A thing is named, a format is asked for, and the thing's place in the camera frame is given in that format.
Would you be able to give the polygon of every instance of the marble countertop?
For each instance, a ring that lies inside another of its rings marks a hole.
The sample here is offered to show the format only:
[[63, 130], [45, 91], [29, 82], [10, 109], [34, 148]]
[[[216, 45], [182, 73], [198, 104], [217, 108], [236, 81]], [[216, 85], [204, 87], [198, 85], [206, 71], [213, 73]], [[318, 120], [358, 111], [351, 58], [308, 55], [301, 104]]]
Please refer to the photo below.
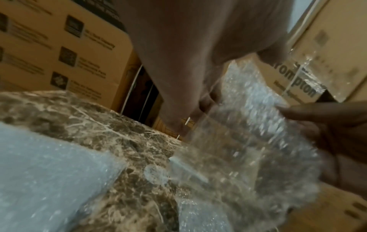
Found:
[[97, 151], [128, 167], [75, 232], [178, 231], [176, 186], [165, 172], [179, 141], [63, 91], [0, 93], [0, 121]]

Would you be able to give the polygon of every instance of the hand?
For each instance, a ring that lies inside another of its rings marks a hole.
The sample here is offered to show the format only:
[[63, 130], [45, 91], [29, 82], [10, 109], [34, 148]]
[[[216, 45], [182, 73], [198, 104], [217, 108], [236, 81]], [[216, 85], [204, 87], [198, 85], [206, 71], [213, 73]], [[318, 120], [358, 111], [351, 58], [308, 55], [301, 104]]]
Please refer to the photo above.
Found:
[[160, 117], [184, 136], [220, 101], [223, 64], [258, 52], [285, 58], [293, 0], [114, 0], [164, 104]]
[[367, 101], [278, 109], [323, 151], [321, 180], [367, 198]]

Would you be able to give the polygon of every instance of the brown marble surface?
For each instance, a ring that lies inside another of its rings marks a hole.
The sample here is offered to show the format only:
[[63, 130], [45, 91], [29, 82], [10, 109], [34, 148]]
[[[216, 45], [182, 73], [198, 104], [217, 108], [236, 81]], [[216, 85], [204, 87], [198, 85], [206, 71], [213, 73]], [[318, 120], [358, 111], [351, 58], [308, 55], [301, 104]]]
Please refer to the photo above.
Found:
[[176, 187], [145, 178], [167, 168], [179, 141], [63, 91], [0, 93], [0, 121], [127, 162], [96, 210], [75, 232], [178, 231]]

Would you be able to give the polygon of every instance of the bubble wrap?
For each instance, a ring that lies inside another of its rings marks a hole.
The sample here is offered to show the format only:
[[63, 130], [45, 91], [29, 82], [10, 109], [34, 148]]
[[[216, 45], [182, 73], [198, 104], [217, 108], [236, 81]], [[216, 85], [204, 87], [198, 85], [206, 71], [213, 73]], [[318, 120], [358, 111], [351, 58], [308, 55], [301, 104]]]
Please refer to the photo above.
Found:
[[0, 232], [67, 232], [125, 163], [0, 123]]
[[171, 159], [173, 179], [189, 187], [177, 196], [180, 232], [267, 231], [315, 199], [317, 150], [275, 104], [285, 102], [252, 61], [230, 64], [223, 104]]

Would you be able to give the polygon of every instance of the printed icon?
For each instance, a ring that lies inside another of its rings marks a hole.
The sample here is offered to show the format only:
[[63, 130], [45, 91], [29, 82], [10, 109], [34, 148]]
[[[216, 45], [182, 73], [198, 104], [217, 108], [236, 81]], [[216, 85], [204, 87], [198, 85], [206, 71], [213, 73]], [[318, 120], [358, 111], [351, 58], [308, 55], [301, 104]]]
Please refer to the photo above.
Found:
[[60, 89], [66, 90], [68, 85], [69, 78], [57, 73], [53, 72], [51, 77], [51, 85], [56, 86]]
[[3, 61], [4, 49], [0, 47], [0, 63]]
[[68, 15], [65, 23], [65, 31], [80, 38], [84, 28], [84, 23], [73, 16]]
[[70, 49], [67, 49], [66, 47], [61, 47], [58, 60], [67, 65], [74, 67], [75, 62], [76, 62], [76, 57], [77, 57], [77, 54], [75, 52], [73, 52]]
[[8, 17], [5, 14], [0, 13], [0, 31], [8, 31]]

